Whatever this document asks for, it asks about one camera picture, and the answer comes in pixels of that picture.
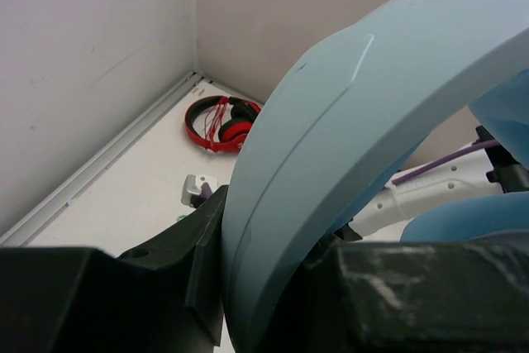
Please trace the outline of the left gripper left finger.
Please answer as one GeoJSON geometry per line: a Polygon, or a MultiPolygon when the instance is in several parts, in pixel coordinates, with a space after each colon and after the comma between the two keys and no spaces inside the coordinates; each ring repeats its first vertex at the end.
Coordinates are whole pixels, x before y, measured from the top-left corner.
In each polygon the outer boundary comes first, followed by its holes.
{"type": "Polygon", "coordinates": [[[220,187],[118,257],[91,247],[2,249],[2,351],[213,351],[226,194],[220,187]]]}

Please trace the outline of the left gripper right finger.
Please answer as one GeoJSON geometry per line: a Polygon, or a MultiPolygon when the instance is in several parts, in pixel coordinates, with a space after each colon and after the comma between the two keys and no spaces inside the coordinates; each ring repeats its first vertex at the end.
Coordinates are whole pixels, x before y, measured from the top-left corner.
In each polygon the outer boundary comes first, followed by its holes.
{"type": "Polygon", "coordinates": [[[318,242],[261,352],[525,352],[528,254],[491,242],[318,242]]]}

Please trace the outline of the red black headphones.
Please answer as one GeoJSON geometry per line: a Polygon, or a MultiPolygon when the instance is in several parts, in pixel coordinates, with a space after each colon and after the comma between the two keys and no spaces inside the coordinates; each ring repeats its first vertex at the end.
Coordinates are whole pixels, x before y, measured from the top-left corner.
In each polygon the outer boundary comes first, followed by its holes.
{"type": "Polygon", "coordinates": [[[238,153],[261,106],[250,100],[210,96],[193,103],[185,113],[189,140],[212,152],[238,153]]]}

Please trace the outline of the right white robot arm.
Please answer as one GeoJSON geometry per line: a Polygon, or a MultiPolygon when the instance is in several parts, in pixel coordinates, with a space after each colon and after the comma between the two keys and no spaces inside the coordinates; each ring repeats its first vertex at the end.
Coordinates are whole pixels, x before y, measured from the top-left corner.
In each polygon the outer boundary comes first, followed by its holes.
{"type": "Polygon", "coordinates": [[[390,178],[349,223],[363,238],[401,226],[440,205],[528,190],[528,169],[483,126],[459,150],[390,178]]]}

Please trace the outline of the light blue headphones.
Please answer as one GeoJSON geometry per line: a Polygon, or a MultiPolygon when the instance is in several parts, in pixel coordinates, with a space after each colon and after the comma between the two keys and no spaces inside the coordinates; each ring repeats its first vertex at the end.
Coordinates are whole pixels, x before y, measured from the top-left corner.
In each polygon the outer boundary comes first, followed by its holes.
{"type": "Polygon", "coordinates": [[[253,352],[295,269],[422,140],[528,67],[528,0],[390,0],[308,50],[266,101],[222,220],[226,323],[253,352]]]}

